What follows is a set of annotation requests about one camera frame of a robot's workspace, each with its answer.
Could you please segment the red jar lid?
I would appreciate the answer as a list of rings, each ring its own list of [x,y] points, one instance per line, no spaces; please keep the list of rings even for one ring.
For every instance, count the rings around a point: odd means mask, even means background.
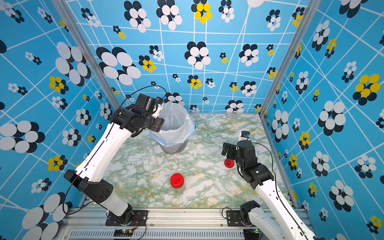
[[[234,161],[234,160],[231,160],[231,159],[226,159],[226,160],[224,161],[224,164],[225,164],[225,167],[226,167],[226,168],[231,169],[231,168],[233,168],[233,167],[235,166],[235,161]]]

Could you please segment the red-lid jar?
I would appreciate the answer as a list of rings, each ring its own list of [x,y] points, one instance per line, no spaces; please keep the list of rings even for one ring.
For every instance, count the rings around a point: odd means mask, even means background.
[[[144,153],[147,155],[149,160],[154,160],[156,157],[155,149],[150,141],[143,141],[142,147]]]
[[[171,176],[170,184],[175,191],[182,192],[185,189],[185,179],[180,173]]]

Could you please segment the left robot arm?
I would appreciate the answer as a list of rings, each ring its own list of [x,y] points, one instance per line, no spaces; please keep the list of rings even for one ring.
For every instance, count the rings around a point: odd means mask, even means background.
[[[163,102],[163,98],[154,99],[140,94],[134,104],[119,107],[87,158],[75,170],[68,170],[64,175],[71,186],[108,210],[112,219],[121,225],[128,225],[134,218],[132,206],[118,196],[112,184],[103,179],[104,173],[128,138],[138,136],[145,129],[156,133],[160,131],[164,124],[164,119],[159,116]]]

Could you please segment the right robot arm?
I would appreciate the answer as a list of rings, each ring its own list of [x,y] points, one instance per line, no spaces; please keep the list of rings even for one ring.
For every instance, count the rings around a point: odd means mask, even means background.
[[[274,172],[258,162],[254,143],[249,140],[237,144],[223,143],[222,155],[234,160],[240,176],[263,199],[275,217],[268,217],[260,205],[252,200],[241,205],[242,222],[255,226],[269,240],[317,240],[316,234],[303,222],[281,192]]]

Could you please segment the white bin liner bag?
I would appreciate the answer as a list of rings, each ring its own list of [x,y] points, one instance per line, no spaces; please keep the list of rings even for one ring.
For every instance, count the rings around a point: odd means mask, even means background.
[[[165,120],[161,130],[158,133],[149,131],[149,134],[162,146],[182,144],[198,130],[194,119],[180,104],[164,104],[159,117]]]

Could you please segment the grey trash bin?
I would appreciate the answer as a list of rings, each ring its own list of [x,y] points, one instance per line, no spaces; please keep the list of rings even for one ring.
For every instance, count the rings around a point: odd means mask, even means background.
[[[160,145],[160,147],[163,150],[163,152],[165,152],[166,154],[173,155],[173,154],[178,154],[178,153],[182,152],[186,148],[187,142],[188,141],[185,141],[183,143],[176,144],[176,145],[173,145],[173,146],[163,146],[163,145]]]

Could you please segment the right circuit board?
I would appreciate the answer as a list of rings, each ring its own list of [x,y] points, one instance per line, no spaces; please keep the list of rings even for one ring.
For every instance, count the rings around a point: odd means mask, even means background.
[[[264,234],[258,229],[244,229],[245,240],[263,240]]]

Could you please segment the circuit board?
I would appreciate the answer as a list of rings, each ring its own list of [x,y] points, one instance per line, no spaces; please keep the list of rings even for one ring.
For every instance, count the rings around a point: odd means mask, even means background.
[[[245,240],[263,240],[264,234],[258,229],[244,229]]]
[[[133,236],[134,230],[130,229],[115,229],[114,237],[118,238],[130,238]]]

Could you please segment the left circuit board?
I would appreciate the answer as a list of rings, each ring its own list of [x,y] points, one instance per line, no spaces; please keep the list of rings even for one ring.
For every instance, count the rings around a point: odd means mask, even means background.
[[[130,229],[115,229],[114,237],[118,238],[130,238],[133,236],[134,230]]]

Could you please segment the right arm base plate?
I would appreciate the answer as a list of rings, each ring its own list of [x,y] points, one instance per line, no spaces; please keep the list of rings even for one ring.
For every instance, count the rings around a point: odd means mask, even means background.
[[[267,215],[264,212],[251,210],[242,214],[240,210],[226,210],[228,227],[256,227],[256,223],[263,223],[267,220]]]

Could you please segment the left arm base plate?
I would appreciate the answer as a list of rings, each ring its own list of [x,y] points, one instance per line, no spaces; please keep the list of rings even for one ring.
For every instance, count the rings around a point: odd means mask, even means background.
[[[129,227],[144,227],[148,220],[148,210],[133,210],[131,218],[128,218],[126,222],[122,218],[116,217],[113,213],[108,212],[105,225],[108,227],[117,226],[129,226]]]

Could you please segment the left aluminium corner post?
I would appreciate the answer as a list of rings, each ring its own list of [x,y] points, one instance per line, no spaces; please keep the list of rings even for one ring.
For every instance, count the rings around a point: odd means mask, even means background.
[[[110,103],[114,107],[114,109],[118,109],[120,103],[118,102],[115,94],[111,92],[111,86],[109,85],[104,73],[102,72],[96,58],[93,56],[93,52],[91,51],[87,41],[85,39],[85,33],[83,33],[75,22],[73,14],[70,13],[70,8],[68,7],[66,1],[52,1],[59,15],[63,18],[66,25],[68,25],[70,29],[70,33],[75,40],[77,46],[82,51],[85,59],[89,63],[91,71],[94,73],[96,80],[102,87],[106,96],[110,100]]]

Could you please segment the aluminium corner post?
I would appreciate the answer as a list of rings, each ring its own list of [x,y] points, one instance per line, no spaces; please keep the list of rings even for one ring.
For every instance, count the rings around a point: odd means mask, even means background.
[[[104,73],[102,72],[96,58],[93,56],[93,52],[91,51],[87,41],[85,39],[85,33],[83,33],[75,22],[73,14],[70,13],[70,8],[68,7],[66,1],[52,1],[59,15],[63,18],[66,25],[68,25],[70,29],[70,33],[75,40],[77,46],[82,51],[85,59],[89,63],[91,71],[94,73],[96,80],[102,87],[106,96],[110,100],[110,103],[114,107],[114,109],[118,109],[120,103],[118,102],[115,94],[111,92],[111,86],[109,85]]]
[[[319,5],[321,3],[321,0],[313,0],[309,1],[309,4],[306,7],[306,11],[304,14],[304,18],[302,22],[300,23],[299,27],[297,28],[291,43],[289,44],[289,47],[283,57],[283,60],[278,68],[277,76],[273,80],[271,87],[266,95],[266,98],[262,105],[262,110],[260,111],[260,118],[264,118],[264,114],[267,112],[269,105],[271,104],[273,97],[275,95],[275,91],[279,84],[281,83],[282,79],[284,78],[284,75],[293,60],[294,53],[297,49],[297,47],[300,45],[305,33],[308,30],[308,27],[316,13],[316,10],[318,9]]]

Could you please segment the aluminium front rail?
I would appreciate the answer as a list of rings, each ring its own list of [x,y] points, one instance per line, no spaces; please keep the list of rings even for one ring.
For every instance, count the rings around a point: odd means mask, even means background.
[[[244,229],[228,227],[225,211],[229,209],[148,209],[144,227],[108,227],[103,209],[82,210],[68,217],[57,235],[58,240],[244,240]],[[275,221],[269,210],[266,215]],[[314,232],[308,214],[295,211]],[[114,237],[115,229],[134,230],[130,238]]]

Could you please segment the right aluminium corner post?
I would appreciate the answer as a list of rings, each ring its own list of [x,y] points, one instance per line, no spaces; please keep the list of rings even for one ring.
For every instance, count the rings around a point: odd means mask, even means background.
[[[260,118],[264,118],[264,114],[267,112],[269,105],[271,104],[273,97],[275,95],[275,91],[279,84],[281,83],[282,79],[284,78],[284,75],[293,60],[294,53],[297,49],[297,47],[300,45],[305,33],[308,30],[308,27],[316,13],[316,10],[318,9],[319,5],[321,3],[321,0],[313,0],[309,1],[309,4],[306,7],[306,11],[304,14],[304,18],[302,22],[300,23],[299,27],[297,28],[291,43],[289,44],[289,47],[283,57],[283,60],[278,68],[277,76],[273,80],[271,87],[266,95],[266,98],[262,105],[262,110],[260,111]]]

